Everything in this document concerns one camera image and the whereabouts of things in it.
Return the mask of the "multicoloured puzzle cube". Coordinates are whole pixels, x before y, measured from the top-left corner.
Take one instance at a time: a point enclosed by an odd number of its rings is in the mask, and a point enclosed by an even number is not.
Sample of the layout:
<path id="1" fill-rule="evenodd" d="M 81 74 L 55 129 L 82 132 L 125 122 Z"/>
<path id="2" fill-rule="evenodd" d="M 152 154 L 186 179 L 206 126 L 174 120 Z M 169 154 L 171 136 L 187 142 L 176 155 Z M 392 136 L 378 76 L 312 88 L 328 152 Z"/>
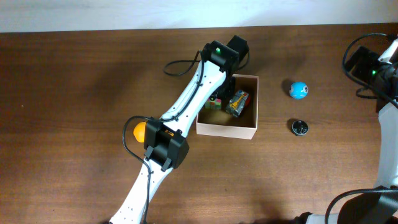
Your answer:
<path id="1" fill-rule="evenodd" d="M 210 97 L 205 103 L 205 109 L 220 110 L 222 107 L 222 100 L 215 97 Z"/>

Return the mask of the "orange rubber toy figure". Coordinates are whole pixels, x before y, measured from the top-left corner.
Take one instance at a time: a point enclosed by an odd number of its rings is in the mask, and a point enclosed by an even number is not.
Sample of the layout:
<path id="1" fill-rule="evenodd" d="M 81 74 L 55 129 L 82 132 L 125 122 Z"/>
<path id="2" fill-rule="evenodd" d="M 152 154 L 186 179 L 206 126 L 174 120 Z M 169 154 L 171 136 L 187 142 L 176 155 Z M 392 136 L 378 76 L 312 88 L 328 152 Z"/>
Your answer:
<path id="1" fill-rule="evenodd" d="M 143 143 L 145 141 L 146 122 L 138 123 L 133 130 L 133 135 L 137 142 Z"/>

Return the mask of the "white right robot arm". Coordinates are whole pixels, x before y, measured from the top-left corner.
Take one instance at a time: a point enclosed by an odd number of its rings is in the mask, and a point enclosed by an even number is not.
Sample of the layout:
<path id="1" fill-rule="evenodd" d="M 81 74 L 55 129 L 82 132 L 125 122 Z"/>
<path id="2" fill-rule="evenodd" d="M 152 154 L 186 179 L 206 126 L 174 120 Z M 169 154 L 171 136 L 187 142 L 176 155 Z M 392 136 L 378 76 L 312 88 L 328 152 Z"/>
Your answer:
<path id="1" fill-rule="evenodd" d="M 391 45 L 380 55 L 360 46 L 342 60 L 343 73 L 361 85 L 356 96 L 370 90 L 372 99 L 384 102 L 378 111 L 381 150 L 374 187 L 344 192 L 330 202 L 325 214 L 306 212 L 293 223 L 397 223 L 397 35 L 387 38 Z"/>

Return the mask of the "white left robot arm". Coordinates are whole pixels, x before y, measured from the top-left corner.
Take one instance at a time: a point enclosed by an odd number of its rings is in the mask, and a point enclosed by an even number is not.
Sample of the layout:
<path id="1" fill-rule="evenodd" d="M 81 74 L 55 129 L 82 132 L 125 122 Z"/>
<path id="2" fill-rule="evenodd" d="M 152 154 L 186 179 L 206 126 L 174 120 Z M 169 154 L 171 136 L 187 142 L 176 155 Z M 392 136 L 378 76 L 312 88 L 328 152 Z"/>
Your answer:
<path id="1" fill-rule="evenodd" d="M 246 40 L 234 36 L 226 45 L 214 40 L 199 50 L 190 65 L 197 65 L 187 87 L 160 118 L 139 116 L 144 125 L 144 157 L 139 175 L 110 223 L 145 223 L 149 203 L 162 181 L 185 159 L 186 140 L 193 120 L 211 95 L 226 88 L 232 75 L 249 59 Z"/>

